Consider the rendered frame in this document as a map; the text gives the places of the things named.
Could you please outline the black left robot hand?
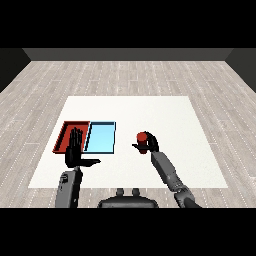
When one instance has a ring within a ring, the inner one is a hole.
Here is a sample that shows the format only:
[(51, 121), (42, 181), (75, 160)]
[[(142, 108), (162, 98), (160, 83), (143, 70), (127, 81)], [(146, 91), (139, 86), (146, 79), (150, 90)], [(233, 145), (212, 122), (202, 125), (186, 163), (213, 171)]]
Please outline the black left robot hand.
[(77, 166), (91, 167), (94, 164), (100, 163), (99, 159), (82, 159), (81, 146), (82, 146), (83, 132), (74, 127), (70, 132), (69, 145), (66, 147), (65, 164), (68, 168)]

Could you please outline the shallow light blue open box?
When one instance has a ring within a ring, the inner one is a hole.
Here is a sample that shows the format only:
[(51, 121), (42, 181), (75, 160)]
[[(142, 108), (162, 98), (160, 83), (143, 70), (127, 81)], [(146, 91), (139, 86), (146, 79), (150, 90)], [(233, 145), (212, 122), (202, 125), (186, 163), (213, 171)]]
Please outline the shallow light blue open box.
[(92, 121), (84, 142), (85, 154), (113, 154), (116, 123), (114, 121)]

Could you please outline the dark grey robot body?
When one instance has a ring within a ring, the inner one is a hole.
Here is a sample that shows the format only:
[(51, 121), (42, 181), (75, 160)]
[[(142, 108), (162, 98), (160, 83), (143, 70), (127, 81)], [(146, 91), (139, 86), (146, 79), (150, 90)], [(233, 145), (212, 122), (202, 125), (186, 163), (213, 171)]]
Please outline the dark grey robot body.
[(131, 196), (125, 196), (124, 189), (118, 188), (116, 195), (101, 200), (98, 208), (158, 208), (158, 204), (155, 200), (142, 197), (138, 188), (132, 189)]

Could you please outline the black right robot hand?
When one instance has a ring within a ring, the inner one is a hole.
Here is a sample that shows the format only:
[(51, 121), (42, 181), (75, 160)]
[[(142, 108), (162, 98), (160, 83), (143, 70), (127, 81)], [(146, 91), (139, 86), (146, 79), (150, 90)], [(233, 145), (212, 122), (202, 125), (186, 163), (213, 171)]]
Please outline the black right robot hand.
[(159, 151), (159, 145), (158, 145), (158, 141), (156, 139), (156, 137), (154, 135), (152, 135), (151, 133), (144, 131), (147, 135), (147, 145), (146, 146), (139, 146), (138, 143), (133, 144), (133, 147), (135, 147), (136, 149), (140, 150), (140, 149), (146, 149), (147, 152), (158, 152)]

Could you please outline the shallow red open box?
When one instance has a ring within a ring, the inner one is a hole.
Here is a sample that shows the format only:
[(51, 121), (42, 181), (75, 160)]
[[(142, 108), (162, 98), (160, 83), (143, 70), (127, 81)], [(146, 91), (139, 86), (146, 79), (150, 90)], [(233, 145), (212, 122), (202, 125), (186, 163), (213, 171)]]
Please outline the shallow red open box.
[(89, 125), (89, 121), (65, 121), (62, 125), (52, 152), (55, 154), (64, 154), (66, 152), (66, 147), (70, 142), (70, 133), (73, 128), (79, 129), (82, 132), (81, 152), (84, 152), (84, 145), (87, 132), (89, 130)]

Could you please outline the small red can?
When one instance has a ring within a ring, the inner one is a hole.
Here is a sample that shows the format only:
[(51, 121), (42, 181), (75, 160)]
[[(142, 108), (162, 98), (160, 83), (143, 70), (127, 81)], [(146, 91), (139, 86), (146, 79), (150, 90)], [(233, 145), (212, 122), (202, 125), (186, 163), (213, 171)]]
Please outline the small red can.
[[(147, 145), (147, 135), (145, 132), (140, 132), (137, 134), (137, 143), (139, 146), (146, 146)], [(140, 149), (139, 152), (141, 154), (146, 154), (146, 149)]]

